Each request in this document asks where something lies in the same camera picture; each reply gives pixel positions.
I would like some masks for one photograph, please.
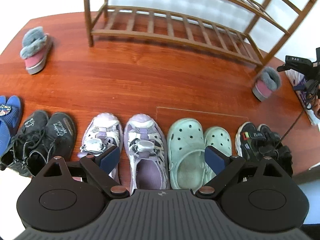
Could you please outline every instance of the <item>screw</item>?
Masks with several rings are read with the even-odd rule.
[[[114,195],[122,195],[127,191],[124,186],[113,186],[111,188],[111,193]]]
[[[199,189],[200,194],[202,195],[211,195],[214,193],[214,188],[210,186],[202,186]]]

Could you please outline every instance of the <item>wooden shoe rack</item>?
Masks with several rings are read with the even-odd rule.
[[[269,60],[279,51],[284,43],[289,39],[292,33],[297,29],[308,12],[313,7],[317,0],[308,0],[305,7],[300,10],[289,0],[282,0],[292,10],[297,13],[297,18],[292,25],[285,29],[279,25],[267,12],[266,8],[271,0],[264,0],[262,4],[257,3],[254,0],[227,0],[242,8],[255,14],[244,32],[228,28],[226,26],[205,20],[190,15],[180,14],[176,12],[157,10],[153,8],[142,7],[129,7],[129,6],[110,6],[108,0],[105,0],[104,4],[100,7],[96,16],[93,18],[90,11],[90,0],[84,0],[84,14],[87,36],[89,46],[93,46],[93,36],[115,36],[115,37],[130,37],[136,39],[153,40],[166,43],[175,43],[188,45],[199,50],[206,50],[213,53],[220,53],[228,57],[233,57],[239,60],[243,60],[249,63],[257,65],[257,70],[260,70],[265,66]],[[98,22],[101,15],[104,14],[104,28],[95,29],[95,25]],[[127,17],[126,28],[118,29],[115,25],[116,17],[119,14],[129,14]],[[147,27],[145,30],[134,30],[135,21],[139,16],[148,15]],[[166,20],[166,33],[155,33],[155,21],[160,17]],[[270,24],[278,28],[283,32],[283,36],[273,46],[273,48],[266,55],[262,55],[256,43],[250,36],[250,31],[255,26],[257,21],[263,18]],[[173,25],[176,21],[182,22],[184,25],[185,36],[176,36]],[[201,39],[195,39],[194,30],[199,28],[202,33]],[[213,43],[210,39],[209,33],[215,33],[219,40],[219,44]]]

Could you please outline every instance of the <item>black cable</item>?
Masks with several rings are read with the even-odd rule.
[[[319,84],[320,82],[315,80],[314,82],[312,82],[312,84],[308,87],[307,89],[307,95],[306,95],[306,103],[305,106],[303,107],[303,110],[301,111],[301,113],[299,114],[299,116],[297,117],[297,119],[293,122],[293,124],[290,126],[290,128],[286,131],[286,133],[281,137],[280,141],[277,143],[276,148],[279,146],[279,144],[282,142],[282,140],[287,136],[287,134],[291,131],[291,129],[295,126],[295,124],[297,123],[297,121],[300,119],[300,117],[302,116],[303,112],[305,110],[311,110],[314,105],[311,105],[310,108],[308,107],[308,105],[316,98],[318,90],[319,90]]]

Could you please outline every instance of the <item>black shoe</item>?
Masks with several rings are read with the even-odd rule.
[[[65,113],[55,113],[45,126],[45,135],[40,144],[30,152],[27,166],[32,176],[54,156],[70,160],[76,142],[76,126],[72,118]]]
[[[274,147],[280,142],[280,135],[276,132],[272,132],[269,126],[266,124],[260,124],[257,128],[265,137],[268,144],[273,145]]]
[[[259,162],[263,155],[259,148],[264,146],[266,137],[251,122],[239,127],[235,138],[236,151],[239,156],[250,162]]]
[[[272,132],[266,124],[260,124],[257,130],[264,134],[264,136],[266,137],[267,146],[273,147],[277,152],[276,157],[272,155],[265,156],[270,156],[275,159],[276,162],[288,173],[288,175],[292,177],[292,155],[289,147],[284,146],[282,143],[279,143],[281,139],[280,135],[276,132]]]
[[[25,120],[0,157],[1,170],[8,167],[22,176],[29,177],[31,175],[26,166],[26,159],[41,142],[48,120],[48,114],[43,110],[36,110]]]

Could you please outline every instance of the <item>lavender sneaker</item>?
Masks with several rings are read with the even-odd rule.
[[[118,146],[121,152],[123,145],[121,124],[113,114],[98,114],[92,119],[83,135],[78,157],[82,158],[88,154],[99,156],[113,145]],[[109,176],[119,182],[118,165]]]
[[[139,189],[169,189],[167,143],[150,116],[136,114],[124,129],[124,147],[130,161],[130,193]]]

